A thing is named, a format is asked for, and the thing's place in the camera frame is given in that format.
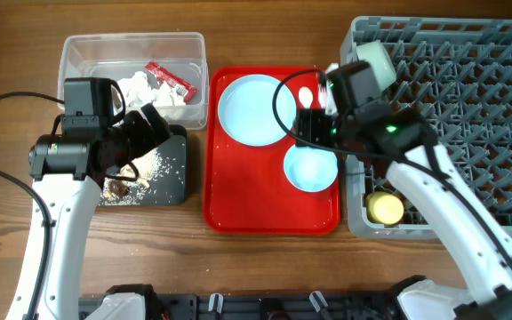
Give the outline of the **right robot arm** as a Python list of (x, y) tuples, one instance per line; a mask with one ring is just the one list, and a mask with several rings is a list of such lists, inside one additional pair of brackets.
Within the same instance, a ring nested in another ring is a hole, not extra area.
[(459, 290), (426, 278), (408, 279), (396, 296), (407, 319), (512, 319), (512, 238), (455, 169), (433, 128), (418, 113), (369, 111), (331, 116), (298, 111), (291, 131), (301, 146), (389, 162), (386, 178), (416, 207), (455, 260), (466, 282)]

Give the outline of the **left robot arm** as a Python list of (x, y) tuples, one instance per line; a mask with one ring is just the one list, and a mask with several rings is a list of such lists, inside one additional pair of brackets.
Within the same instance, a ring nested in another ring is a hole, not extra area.
[(150, 104), (115, 110), (116, 81), (68, 78), (64, 112), (29, 151), (32, 221), (10, 319), (76, 319), (84, 248), (104, 181), (171, 138)]

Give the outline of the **white plastic spoon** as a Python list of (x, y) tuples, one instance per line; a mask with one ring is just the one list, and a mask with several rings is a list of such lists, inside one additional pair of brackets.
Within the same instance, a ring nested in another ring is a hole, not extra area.
[(302, 86), (299, 89), (298, 97), (299, 97), (300, 104), (301, 104), (302, 107), (304, 107), (304, 108), (311, 108), (311, 105), (312, 105), (313, 100), (314, 100), (314, 94), (312, 93), (312, 91), (308, 87)]

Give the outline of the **light blue bowl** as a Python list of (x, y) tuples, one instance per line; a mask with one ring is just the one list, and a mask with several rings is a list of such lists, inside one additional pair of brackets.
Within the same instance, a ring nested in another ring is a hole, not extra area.
[(296, 145), (287, 150), (283, 168), (284, 175), (296, 189), (309, 193), (327, 189), (339, 173), (333, 152)]

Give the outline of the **light blue plate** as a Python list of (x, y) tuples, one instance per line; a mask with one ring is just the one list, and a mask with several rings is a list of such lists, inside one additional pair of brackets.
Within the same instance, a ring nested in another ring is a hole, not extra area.
[(234, 80), (221, 94), (220, 125), (233, 140), (251, 147), (280, 141), (286, 133), (274, 116), (273, 95), (280, 81), (272, 76), (248, 75)]

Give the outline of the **red snack wrapper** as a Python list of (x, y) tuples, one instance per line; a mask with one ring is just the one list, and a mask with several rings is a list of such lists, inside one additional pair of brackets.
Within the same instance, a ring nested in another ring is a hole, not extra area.
[(150, 61), (145, 69), (149, 71), (161, 84), (167, 83), (185, 102), (189, 102), (196, 94), (197, 88), (174, 75), (168, 69), (161, 67), (158, 63)]

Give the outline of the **white tissue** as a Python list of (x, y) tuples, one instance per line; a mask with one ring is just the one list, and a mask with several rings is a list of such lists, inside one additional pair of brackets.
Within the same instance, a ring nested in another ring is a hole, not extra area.
[(162, 82), (158, 88), (149, 84), (148, 75), (142, 71), (132, 77), (122, 78), (117, 82), (122, 90), (127, 107), (141, 107), (151, 103), (154, 107), (184, 106), (184, 97)]

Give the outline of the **green bowl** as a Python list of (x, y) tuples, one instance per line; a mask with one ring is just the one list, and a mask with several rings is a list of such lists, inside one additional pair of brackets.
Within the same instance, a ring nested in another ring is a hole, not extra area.
[(384, 92), (396, 81), (396, 70), (384, 45), (379, 41), (358, 45), (356, 55), (371, 65), (379, 88)]

